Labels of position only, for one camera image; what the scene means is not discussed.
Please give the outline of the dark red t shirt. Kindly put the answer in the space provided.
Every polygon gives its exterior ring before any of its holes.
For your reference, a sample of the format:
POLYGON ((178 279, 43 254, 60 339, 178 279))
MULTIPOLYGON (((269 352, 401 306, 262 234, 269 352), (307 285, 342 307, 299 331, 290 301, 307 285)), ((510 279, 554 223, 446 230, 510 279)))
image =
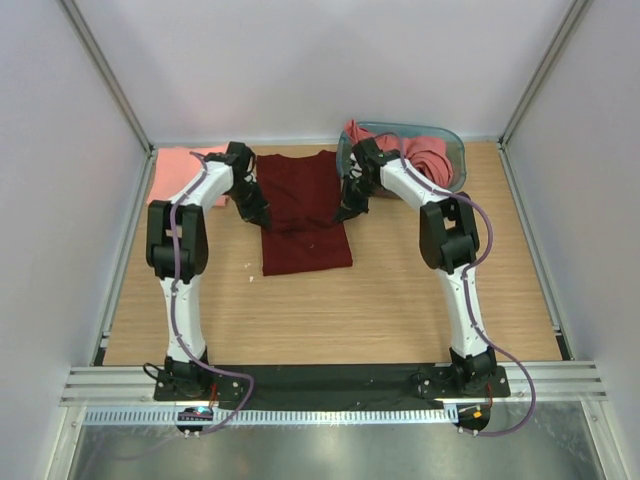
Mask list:
POLYGON ((261 232, 265 276, 353 265, 344 225, 334 221, 341 200, 336 154, 263 155, 257 180, 269 203, 271 227, 261 232))

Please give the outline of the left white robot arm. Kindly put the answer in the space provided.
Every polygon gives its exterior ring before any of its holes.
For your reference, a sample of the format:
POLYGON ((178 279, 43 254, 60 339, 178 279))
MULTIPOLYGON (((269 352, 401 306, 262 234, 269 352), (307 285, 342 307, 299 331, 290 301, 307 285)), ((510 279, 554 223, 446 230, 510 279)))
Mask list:
POLYGON ((169 199, 151 201, 147 210, 146 261, 160 281, 169 328, 164 365, 153 376, 159 401, 201 400, 225 375, 209 365, 201 327, 206 214, 227 195, 243 221, 271 227, 269 204, 254 174, 257 156, 249 146, 231 142, 223 153, 192 156, 198 162, 193 178, 169 199))

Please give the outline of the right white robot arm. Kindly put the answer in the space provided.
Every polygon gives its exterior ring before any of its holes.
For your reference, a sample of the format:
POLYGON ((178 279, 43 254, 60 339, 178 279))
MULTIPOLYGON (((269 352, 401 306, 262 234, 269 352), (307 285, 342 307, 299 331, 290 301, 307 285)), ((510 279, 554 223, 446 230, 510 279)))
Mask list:
POLYGON ((351 147, 348 172, 334 221, 342 223, 369 211, 375 191, 394 193, 419 214, 419 251, 436 272, 451 326, 450 382, 461 395, 487 393, 497 373, 495 347, 486 334, 476 291, 479 255, 476 204, 421 174, 401 148, 383 151, 373 138, 351 147))

